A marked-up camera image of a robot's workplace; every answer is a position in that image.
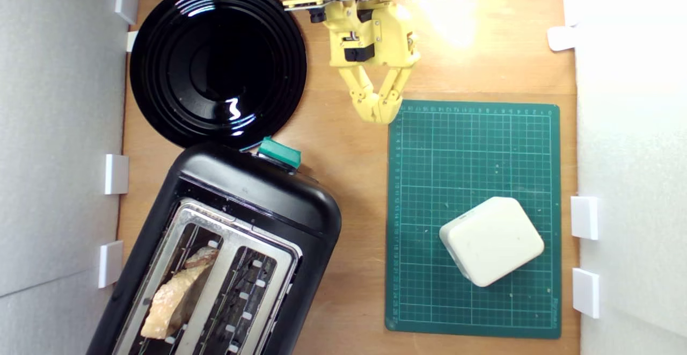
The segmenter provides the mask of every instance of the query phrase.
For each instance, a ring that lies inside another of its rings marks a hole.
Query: wooden table
[[[139,22],[161,0],[140,0]],[[341,237],[295,354],[574,354],[579,315],[572,309],[569,233],[576,193],[576,87],[572,53],[552,53],[546,30],[562,23],[562,0],[403,0],[416,21],[422,59],[405,98],[555,103],[562,141],[562,338],[518,340],[390,332],[383,324],[387,127],[361,122],[344,82],[328,66],[326,28],[298,12],[308,50],[306,91],[275,137],[303,152],[309,172],[334,194]],[[381,83],[382,71],[371,78]],[[119,238],[128,256],[172,160],[180,149],[145,122],[127,91],[125,142],[130,188],[121,203]]]

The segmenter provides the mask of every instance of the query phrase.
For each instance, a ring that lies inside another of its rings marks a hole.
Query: white box
[[[599,239],[597,202],[594,197],[570,198],[570,223],[574,237]]]
[[[544,251],[520,203],[490,198],[442,226],[439,237],[461,273],[486,287]]]
[[[599,275],[574,267],[572,270],[572,308],[591,318],[599,318]]]

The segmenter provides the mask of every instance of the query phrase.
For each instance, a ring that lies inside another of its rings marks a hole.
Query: toaster
[[[87,355],[291,353],[341,228],[297,159],[269,138],[183,151]]]

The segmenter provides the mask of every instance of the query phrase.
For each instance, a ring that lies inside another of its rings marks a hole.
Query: cutting mat
[[[389,139],[389,330],[560,337],[559,132],[555,105],[404,101]],[[480,288],[439,228],[493,196],[520,201],[545,249]]]

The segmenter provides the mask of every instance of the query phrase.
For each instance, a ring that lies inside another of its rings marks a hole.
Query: robotic arm
[[[339,69],[353,106],[366,122],[389,124],[400,108],[410,72],[420,59],[410,13],[392,0],[285,0],[286,10],[309,10],[329,29],[330,65]],[[363,66],[388,66],[377,93]]]

